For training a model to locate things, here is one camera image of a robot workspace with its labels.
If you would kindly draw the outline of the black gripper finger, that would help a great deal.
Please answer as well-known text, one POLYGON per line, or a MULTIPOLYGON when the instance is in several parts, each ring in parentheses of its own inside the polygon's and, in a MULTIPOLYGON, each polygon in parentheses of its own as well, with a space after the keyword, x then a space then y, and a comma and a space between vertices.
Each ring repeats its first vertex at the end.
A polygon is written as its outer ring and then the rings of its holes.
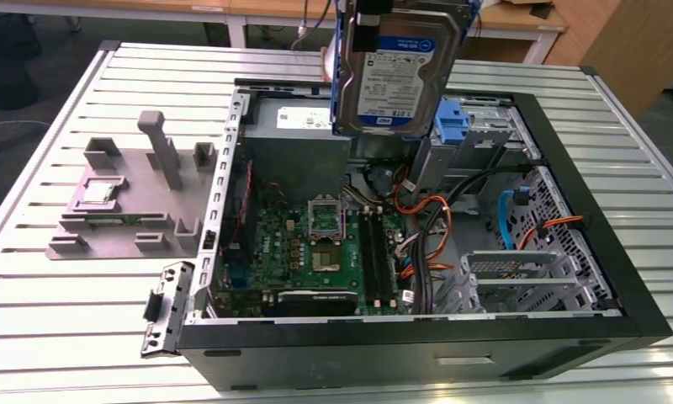
POLYGON ((393 10, 393 0, 357 0, 355 2, 355 25, 352 50, 375 52, 379 45, 380 20, 393 10))

